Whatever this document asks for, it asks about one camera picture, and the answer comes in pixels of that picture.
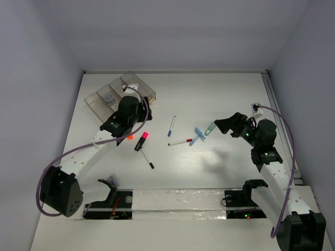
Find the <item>screw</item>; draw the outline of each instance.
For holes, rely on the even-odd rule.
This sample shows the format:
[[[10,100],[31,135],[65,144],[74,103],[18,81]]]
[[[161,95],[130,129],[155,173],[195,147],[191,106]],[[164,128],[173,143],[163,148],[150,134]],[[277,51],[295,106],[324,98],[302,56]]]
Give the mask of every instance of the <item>screw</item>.
[[[132,202],[132,196],[127,196],[126,203],[131,203],[131,202]]]

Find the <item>marker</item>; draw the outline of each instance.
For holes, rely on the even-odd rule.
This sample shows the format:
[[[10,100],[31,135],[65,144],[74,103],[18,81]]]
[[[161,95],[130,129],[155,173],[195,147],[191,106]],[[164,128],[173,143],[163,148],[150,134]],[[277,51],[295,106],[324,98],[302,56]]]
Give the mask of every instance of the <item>marker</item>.
[[[180,140],[180,141],[177,141],[177,142],[169,143],[167,145],[179,145],[179,144],[184,144],[184,143],[191,142],[191,141],[192,141],[192,139]]]
[[[140,140],[137,142],[136,146],[135,146],[135,151],[139,151],[141,149],[141,147],[143,146],[143,143],[145,142],[146,138],[148,137],[148,133],[144,132],[140,138]]]
[[[173,128],[175,120],[176,120],[176,116],[173,116],[172,123],[171,123],[170,129],[169,129],[169,133],[167,134],[168,137],[171,136],[172,128]]]
[[[151,160],[149,159],[147,153],[144,151],[144,149],[142,147],[141,147],[141,152],[142,152],[143,156],[146,158],[149,165],[151,166],[151,169],[154,169],[155,167],[153,166],[153,164],[152,164]]]

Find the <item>black mount bracket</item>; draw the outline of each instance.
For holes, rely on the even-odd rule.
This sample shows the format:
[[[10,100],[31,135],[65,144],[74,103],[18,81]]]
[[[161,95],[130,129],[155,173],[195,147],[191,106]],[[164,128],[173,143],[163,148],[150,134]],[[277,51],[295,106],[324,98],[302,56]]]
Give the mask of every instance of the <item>black mount bracket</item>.
[[[242,190],[226,190],[226,207],[257,207],[257,204],[251,200],[251,190],[257,187],[267,187],[267,184],[262,179],[251,179],[244,183]]]

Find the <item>blue pen cap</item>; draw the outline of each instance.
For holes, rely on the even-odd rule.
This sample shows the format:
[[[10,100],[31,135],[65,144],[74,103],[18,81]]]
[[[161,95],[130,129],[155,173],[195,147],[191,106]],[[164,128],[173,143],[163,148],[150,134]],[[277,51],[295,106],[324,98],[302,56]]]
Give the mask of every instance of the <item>blue pen cap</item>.
[[[194,130],[199,135],[200,138],[202,138],[203,140],[206,139],[204,134],[201,132],[201,130],[198,127],[196,127]]]

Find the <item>red pen cap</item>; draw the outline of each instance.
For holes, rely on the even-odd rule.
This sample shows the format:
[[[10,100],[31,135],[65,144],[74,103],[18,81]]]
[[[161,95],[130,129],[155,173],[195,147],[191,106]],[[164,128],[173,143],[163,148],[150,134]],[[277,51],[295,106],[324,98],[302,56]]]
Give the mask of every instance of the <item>red pen cap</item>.
[[[145,139],[146,139],[146,138],[148,137],[148,135],[149,135],[149,134],[148,134],[147,132],[144,132],[144,133],[142,134],[142,138],[145,138]]]

